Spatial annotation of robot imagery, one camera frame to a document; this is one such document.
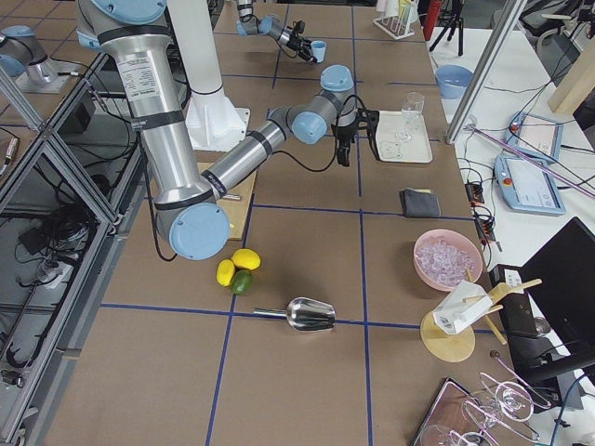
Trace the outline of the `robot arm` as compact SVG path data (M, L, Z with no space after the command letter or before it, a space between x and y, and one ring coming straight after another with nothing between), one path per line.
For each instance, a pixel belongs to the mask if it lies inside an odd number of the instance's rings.
M378 112L354 94L343 65L323 70L308 103L248 130L225 95L204 1L81 1L77 12L81 45L111 56L125 88L158 188L154 234L190 260L222 249L230 221L218 200L289 138L315 144L332 132L333 158L347 164L356 134L377 131Z
M236 28L239 35L268 36L290 58L317 62L312 52L312 41L303 36L306 26L303 20L295 21L292 26L284 26L274 15L259 18L254 14L252 0L239 0L236 2L236 8Z

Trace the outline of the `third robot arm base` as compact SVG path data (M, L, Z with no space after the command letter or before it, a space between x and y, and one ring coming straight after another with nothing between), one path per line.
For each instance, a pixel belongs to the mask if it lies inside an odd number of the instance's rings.
M52 59L31 28L14 25L1 31L1 67L23 92L58 94L80 65Z

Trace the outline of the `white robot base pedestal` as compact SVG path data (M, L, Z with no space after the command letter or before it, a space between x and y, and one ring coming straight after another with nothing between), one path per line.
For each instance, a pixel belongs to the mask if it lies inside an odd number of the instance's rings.
M235 108L224 91L207 2L172 0L167 9L191 90L186 126L192 147L230 151L244 139L250 111Z

